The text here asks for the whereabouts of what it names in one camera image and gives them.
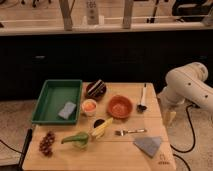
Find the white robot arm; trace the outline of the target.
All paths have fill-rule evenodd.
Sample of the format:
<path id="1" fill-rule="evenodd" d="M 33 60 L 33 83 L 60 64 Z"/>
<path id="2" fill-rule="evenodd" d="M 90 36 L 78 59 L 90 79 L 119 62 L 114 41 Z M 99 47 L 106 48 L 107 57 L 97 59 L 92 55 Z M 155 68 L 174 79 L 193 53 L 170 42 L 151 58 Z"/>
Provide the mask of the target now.
<path id="1" fill-rule="evenodd" d="M 174 108 L 185 100 L 213 113 L 213 88 L 205 83 L 207 78 L 208 69 L 200 62 L 174 68 L 166 74 L 166 86 L 157 95 L 165 126 L 175 118 Z"/>

